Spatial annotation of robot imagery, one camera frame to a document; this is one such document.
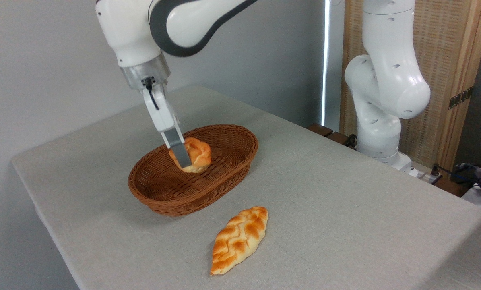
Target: metal hinge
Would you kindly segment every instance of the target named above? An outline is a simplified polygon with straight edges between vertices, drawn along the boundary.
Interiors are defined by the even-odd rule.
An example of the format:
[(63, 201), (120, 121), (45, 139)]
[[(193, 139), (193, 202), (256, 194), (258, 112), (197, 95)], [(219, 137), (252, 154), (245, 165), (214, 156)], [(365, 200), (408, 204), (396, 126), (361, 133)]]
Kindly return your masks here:
[(453, 107), (457, 106), (460, 103), (463, 103), (465, 100), (469, 99), (473, 95), (473, 87), (468, 88), (464, 92), (461, 92), (460, 94), (456, 95), (455, 97), (452, 97), (450, 99), (450, 106), (448, 109), (452, 109)]

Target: bread roll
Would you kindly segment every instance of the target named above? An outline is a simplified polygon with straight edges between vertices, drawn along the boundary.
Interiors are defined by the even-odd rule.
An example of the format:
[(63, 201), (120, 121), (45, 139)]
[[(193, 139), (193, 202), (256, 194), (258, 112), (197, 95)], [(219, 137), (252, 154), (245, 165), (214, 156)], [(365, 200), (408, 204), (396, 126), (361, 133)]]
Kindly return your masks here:
[(176, 156), (174, 156), (174, 152), (172, 152), (172, 149), (169, 150), (169, 155), (179, 169), (187, 173), (200, 173), (211, 164), (211, 150), (210, 145), (207, 143), (194, 137), (187, 137), (185, 138), (185, 149), (187, 149), (188, 156), (192, 162), (192, 165), (185, 168), (181, 168)]
[(267, 209), (255, 206), (229, 220), (215, 239), (210, 275), (225, 274), (254, 253), (266, 235), (267, 219)]

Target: table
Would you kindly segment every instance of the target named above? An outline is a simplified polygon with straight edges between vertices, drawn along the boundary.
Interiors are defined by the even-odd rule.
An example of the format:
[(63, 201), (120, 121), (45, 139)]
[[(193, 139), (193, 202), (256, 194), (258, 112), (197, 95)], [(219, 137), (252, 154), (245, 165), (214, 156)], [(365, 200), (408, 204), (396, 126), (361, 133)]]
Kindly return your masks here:
[[(202, 87), (169, 94), (181, 128), (245, 126), (247, 177), (171, 218), (129, 191), (163, 140), (143, 105), (24, 152), (12, 163), (78, 286), (93, 289), (481, 289), (481, 209), (267, 112)], [(266, 237), (223, 276), (215, 235), (266, 206)]]

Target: light strip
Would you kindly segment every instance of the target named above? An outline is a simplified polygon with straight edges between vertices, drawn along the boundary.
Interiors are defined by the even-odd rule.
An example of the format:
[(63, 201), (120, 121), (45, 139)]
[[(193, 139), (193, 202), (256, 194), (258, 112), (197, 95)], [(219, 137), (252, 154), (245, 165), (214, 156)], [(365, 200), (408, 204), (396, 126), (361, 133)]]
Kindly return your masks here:
[(330, 0), (324, 2), (324, 57), (323, 57), (323, 98), (321, 104), (321, 126), (326, 121), (326, 70), (328, 68), (328, 39), (330, 33)]

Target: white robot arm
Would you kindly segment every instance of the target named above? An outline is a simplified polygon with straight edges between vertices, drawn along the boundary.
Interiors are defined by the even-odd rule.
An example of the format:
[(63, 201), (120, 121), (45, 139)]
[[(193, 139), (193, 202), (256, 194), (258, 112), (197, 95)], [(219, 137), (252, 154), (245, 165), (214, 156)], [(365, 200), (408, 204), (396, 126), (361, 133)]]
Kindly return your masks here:
[(401, 123), (419, 115), (430, 100), (413, 46), (414, 0), (366, 0), (362, 42), (369, 55), (351, 60), (345, 80), (358, 123), (357, 150), (410, 173), (410, 158), (398, 152)]
[(199, 52), (227, 20), (256, 0), (97, 0), (95, 11), (130, 88), (143, 95), (156, 130), (181, 167), (191, 165), (178, 118), (165, 99), (164, 51)]
[[(169, 68), (161, 50), (190, 56), (227, 20), (256, 0), (97, 0), (106, 40), (131, 88), (140, 90), (156, 129), (180, 165), (190, 165), (178, 118), (165, 99)], [(399, 118), (427, 106), (430, 88), (413, 47), (414, 0), (364, 1), (363, 44), (345, 79), (358, 118), (357, 150), (405, 172), (410, 158), (398, 152)]]

